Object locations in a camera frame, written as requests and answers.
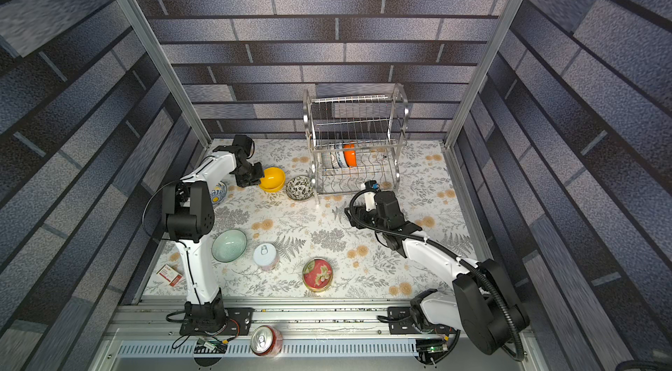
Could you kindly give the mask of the yellow plastic bowl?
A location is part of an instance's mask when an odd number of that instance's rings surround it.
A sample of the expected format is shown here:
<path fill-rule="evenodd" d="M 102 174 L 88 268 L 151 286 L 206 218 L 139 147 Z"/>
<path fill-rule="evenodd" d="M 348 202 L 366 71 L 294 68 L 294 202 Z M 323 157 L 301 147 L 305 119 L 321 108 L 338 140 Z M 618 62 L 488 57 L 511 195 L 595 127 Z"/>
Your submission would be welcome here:
<path fill-rule="evenodd" d="M 281 168 L 269 167 L 264 170 L 259 187 L 266 193 L 277 193 L 283 189 L 285 180 L 285 172 Z"/>

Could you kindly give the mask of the orange plastic bowl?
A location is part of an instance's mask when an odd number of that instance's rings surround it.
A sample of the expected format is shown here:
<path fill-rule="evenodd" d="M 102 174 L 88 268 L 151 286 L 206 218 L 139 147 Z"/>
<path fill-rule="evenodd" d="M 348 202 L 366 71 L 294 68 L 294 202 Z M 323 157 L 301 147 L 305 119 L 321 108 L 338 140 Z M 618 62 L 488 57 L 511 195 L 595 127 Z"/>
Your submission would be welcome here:
<path fill-rule="evenodd" d="M 346 160 L 346 165 L 348 167 L 355 167 L 357 166 L 357 159 L 356 159 L 356 153 L 355 153 L 355 145 L 352 143 L 346 143 L 343 145 L 343 147 L 346 149 L 344 151 L 344 158 Z"/>

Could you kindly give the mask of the white brown dotted bowl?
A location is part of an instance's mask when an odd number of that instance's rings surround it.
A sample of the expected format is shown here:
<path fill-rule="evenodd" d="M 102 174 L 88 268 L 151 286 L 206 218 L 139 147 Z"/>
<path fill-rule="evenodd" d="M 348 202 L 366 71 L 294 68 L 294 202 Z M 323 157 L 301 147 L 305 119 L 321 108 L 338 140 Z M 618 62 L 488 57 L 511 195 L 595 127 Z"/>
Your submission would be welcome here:
<path fill-rule="evenodd" d="M 330 152 L 330 159 L 331 159 L 332 169 L 337 169 L 337 168 L 340 167 L 339 162 L 338 162 L 338 157 L 333 150 Z"/>

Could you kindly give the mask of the blue white floral bowl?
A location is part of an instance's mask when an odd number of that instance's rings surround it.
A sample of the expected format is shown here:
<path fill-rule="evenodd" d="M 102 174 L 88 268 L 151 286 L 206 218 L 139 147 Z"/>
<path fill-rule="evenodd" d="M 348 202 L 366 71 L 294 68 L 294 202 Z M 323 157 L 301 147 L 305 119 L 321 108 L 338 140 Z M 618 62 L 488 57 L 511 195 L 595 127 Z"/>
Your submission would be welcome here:
<path fill-rule="evenodd" d="M 335 148 L 336 148 L 335 155 L 336 155 L 336 158 L 337 158 L 337 161 L 338 161 L 338 164 L 339 164 L 339 168 L 347 168 L 348 165 L 346 164 L 346 159 L 343 155 L 343 151 L 341 150 L 342 146 L 341 145 L 335 145 Z"/>

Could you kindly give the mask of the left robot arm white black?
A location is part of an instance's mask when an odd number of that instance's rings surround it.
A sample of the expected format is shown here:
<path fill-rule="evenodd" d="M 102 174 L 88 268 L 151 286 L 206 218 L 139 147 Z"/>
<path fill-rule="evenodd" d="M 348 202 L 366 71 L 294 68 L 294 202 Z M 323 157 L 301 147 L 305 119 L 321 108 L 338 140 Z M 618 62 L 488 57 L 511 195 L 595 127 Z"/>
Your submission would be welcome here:
<path fill-rule="evenodd" d="M 212 265 L 210 233 L 215 210 L 211 192 L 229 175 L 235 177 L 238 187 L 259 185 L 264 169 L 259 162 L 250 163 L 255 148 L 252 138 L 236 135 L 232 145 L 216 147 L 194 171 L 162 189 L 162 224 L 176 243 L 185 268 L 188 320 L 225 319 Z"/>

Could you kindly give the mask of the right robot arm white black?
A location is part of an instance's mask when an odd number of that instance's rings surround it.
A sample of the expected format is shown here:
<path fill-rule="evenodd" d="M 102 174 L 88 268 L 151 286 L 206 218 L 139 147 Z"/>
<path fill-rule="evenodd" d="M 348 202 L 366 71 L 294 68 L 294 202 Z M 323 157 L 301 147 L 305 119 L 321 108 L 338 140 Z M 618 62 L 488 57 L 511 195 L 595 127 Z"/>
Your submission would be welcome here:
<path fill-rule="evenodd" d="M 411 300 L 402 323 L 426 334 L 436 327 L 451 328 L 466 334 L 486 355 L 502 350 L 516 362 L 524 360 L 521 331 L 530 325 L 530 317 L 500 264 L 461 257 L 432 239 L 406 220 L 394 192 L 373 183 L 357 192 L 344 212 L 353 227 L 374 232 L 384 247 L 453 288 L 451 293 L 421 292 Z"/>

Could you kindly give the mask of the stainless steel dish rack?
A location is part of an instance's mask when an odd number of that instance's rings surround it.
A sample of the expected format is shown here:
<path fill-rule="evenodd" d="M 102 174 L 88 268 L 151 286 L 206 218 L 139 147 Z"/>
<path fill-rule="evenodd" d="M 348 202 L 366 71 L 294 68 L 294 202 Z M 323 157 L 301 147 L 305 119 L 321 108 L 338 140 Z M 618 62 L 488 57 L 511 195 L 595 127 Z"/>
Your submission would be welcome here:
<path fill-rule="evenodd" d="M 404 86 L 345 96 L 303 95 L 303 124 L 311 157 L 309 177 L 317 202 L 322 196 L 355 194 L 368 180 L 397 190 L 411 105 Z M 333 169 L 335 145 L 354 144 L 357 166 Z"/>

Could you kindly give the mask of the blue yellow patterned plate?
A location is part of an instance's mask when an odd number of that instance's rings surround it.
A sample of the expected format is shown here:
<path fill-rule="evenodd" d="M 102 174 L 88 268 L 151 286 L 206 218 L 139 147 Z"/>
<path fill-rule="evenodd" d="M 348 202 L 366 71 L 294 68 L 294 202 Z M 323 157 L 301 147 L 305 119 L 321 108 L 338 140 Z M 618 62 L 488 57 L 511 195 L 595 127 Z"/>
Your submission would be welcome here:
<path fill-rule="evenodd" d="M 213 189 L 210 191 L 210 200 L 213 205 L 213 208 L 217 208 L 220 204 L 224 203 L 229 192 L 228 185 L 221 181 L 217 183 Z"/>

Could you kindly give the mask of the black white leaf bowl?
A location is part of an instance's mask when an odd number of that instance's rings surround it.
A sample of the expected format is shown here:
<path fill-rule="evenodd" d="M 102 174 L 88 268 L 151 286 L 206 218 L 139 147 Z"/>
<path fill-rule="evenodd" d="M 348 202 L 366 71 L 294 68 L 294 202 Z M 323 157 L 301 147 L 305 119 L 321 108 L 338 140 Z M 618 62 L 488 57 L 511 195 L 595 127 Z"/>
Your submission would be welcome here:
<path fill-rule="evenodd" d="M 291 178 L 286 186 L 285 193 L 293 201 L 306 201 L 313 197 L 313 181 L 307 175 Z"/>

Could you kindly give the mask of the pale green ceramic bowl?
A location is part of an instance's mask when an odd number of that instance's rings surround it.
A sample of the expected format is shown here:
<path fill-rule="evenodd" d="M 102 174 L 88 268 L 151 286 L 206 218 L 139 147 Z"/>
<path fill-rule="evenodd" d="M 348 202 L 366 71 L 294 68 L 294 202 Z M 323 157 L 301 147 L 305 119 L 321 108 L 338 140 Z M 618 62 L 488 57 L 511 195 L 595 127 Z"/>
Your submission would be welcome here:
<path fill-rule="evenodd" d="M 211 253 L 215 261 L 228 264 L 241 257 L 247 248 L 247 236 L 239 229 L 229 229 L 213 241 Z"/>

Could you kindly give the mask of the red floral bowl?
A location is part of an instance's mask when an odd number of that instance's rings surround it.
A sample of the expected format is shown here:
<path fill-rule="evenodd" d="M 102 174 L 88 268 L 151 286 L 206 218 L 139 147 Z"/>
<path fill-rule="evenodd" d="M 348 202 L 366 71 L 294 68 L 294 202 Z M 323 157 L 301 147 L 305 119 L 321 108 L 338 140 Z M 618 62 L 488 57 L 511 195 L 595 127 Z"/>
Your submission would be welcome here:
<path fill-rule="evenodd" d="M 313 258 L 302 269 L 304 285 L 311 292 L 323 292 L 330 286 L 333 278 L 332 265 L 324 258 Z"/>

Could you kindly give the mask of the small red white box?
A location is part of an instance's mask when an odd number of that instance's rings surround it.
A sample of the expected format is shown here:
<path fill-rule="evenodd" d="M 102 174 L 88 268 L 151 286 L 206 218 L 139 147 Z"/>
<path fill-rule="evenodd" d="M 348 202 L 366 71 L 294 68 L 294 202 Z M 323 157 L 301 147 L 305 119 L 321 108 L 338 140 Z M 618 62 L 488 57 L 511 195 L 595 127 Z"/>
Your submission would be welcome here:
<path fill-rule="evenodd" d="M 170 287 L 177 286 L 184 279 L 183 275 L 169 264 L 164 264 L 157 272 L 157 275 L 164 279 Z"/>

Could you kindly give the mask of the glass jar black lid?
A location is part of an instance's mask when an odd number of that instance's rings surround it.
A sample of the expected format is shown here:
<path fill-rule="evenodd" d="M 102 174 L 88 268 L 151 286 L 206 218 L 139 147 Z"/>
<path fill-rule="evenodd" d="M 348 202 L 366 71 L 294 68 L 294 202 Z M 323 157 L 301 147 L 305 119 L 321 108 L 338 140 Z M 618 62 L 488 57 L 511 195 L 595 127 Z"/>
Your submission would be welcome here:
<path fill-rule="evenodd" d="M 491 322 L 484 330 L 484 345 L 488 350 L 495 351 L 512 339 L 511 326 L 507 321 Z"/>

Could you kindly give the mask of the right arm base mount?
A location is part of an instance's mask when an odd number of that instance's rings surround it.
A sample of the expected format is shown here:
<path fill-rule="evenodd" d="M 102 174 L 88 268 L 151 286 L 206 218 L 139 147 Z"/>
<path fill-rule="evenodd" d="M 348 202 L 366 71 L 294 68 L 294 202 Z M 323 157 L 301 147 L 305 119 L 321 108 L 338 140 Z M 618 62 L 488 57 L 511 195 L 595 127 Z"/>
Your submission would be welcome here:
<path fill-rule="evenodd" d="M 409 307 L 390 306 L 381 323 L 388 326 L 388 331 L 392 335 L 449 336 L 457 332 L 456 329 L 446 325 L 424 325 L 421 327 L 411 318 L 409 310 Z"/>

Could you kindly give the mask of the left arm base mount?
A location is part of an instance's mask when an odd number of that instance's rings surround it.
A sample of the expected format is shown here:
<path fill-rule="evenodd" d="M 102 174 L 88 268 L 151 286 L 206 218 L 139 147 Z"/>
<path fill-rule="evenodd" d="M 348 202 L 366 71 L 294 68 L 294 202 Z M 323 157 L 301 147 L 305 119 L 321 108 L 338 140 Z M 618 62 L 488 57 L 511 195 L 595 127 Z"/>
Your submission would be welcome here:
<path fill-rule="evenodd" d="M 252 308 L 190 306 L 180 327 L 181 336 L 247 336 Z"/>

